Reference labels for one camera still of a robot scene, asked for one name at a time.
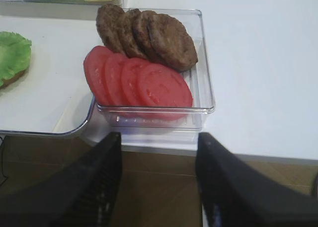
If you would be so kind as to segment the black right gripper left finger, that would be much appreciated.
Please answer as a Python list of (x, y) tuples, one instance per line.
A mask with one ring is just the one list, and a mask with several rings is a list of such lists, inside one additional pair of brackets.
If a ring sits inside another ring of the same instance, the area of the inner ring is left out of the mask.
[(0, 200), (2, 227), (107, 227), (122, 176), (120, 133), (46, 181)]

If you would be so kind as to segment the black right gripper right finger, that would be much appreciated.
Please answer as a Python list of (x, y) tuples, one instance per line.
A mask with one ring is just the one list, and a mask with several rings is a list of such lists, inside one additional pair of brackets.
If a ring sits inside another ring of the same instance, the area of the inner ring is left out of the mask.
[(317, 198), (248, 166), (209, 133), (198, 135), (195, 173), (210, 227), (316, 227)]

